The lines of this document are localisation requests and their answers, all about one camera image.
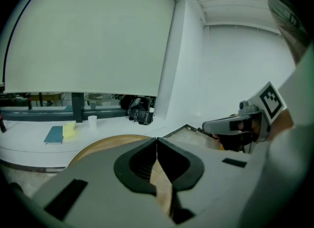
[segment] white paper cup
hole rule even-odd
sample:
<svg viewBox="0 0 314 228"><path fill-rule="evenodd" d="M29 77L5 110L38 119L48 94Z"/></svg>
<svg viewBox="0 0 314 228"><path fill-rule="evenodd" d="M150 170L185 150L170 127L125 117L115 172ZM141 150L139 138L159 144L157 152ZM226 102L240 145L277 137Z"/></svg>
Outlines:
<svg viewBox="0 0 314 228"><path fill-rule="evenodd" d="M89 129L92 131L97 130L97 116L89 116L88 117Z"/></svg>

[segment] teal notebook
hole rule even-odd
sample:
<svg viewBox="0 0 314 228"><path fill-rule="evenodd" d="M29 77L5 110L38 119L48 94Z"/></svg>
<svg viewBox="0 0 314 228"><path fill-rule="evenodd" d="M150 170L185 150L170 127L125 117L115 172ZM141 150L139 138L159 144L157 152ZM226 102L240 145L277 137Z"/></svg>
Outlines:
<svg viewBox="0 0 314 228"><path fill-rule="evenodd" d="M48 135L46 136L44 143L46 144L62 144L63 141L63 127L53 126Z"/></svg>

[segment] white window shade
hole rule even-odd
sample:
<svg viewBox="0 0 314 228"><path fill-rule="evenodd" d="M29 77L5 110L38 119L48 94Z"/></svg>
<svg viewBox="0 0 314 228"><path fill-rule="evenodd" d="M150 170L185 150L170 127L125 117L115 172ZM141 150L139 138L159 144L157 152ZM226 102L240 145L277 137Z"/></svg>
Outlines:
<svg viewBox="0 0 314 228"><path fill-rule="evenodd" d="M31 0L5 91L157 96L174 0Z"/></svg>

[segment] yellow paper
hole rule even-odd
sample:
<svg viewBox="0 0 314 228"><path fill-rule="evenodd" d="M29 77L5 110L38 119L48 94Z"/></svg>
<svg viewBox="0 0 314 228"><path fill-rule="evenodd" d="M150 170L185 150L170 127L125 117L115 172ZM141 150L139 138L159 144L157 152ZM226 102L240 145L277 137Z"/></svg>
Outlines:
<svg viewBox="0 0 314 228"><path fill-rule="evenodd" d="M66 123L64 126L63 126L63 139L64 140L68 140L72 137L75 137L76 136L76 131L74 130L75 129L75 123Z"/></svg>

